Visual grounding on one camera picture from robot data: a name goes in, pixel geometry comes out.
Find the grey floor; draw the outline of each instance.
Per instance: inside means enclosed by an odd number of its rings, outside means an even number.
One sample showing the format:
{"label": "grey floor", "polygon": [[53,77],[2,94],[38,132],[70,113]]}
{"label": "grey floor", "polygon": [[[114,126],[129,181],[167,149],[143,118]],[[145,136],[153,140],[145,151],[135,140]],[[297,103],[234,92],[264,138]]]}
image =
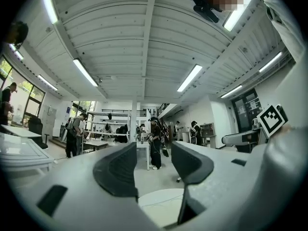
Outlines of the grey floor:
{"label": "grey floor", "polygon": [[[55,158],[53,163],[53,168],[66,162],[65,149],[53,144],[48,143],[48,149],[46,152]],[[135,185],[139,191],[139,197],[163,189],[170,188],[183,188],[183,182],[176,182],[179,177],[175,168],[171,163],[171,157],[165,157],[162,155],[162,168],[159,170],[147,170],[146,165],[146,154],[145,150],[140,149],[137,151],[138,161],[135,167]],[[22,194],[23,190],[31,187],[36,181],[42,178],[36,170],[28,170],[22,172],[9,172],[7,173],[7,178],[12,188],[14,188],[16,193]]]}
{"label": "grey floor", "polygon": [[138,161],[135,167],[135,185],[139,191],[139,197],[152,193],[158,190],[170,189],[170,188],[184,188],[182,181],[176,182],[179,177],[175,170],[171,156],[165,157],[161,155],[162,167],[159,170],[146,169],[146,156],[145,151],[140,150],[137,152]]}

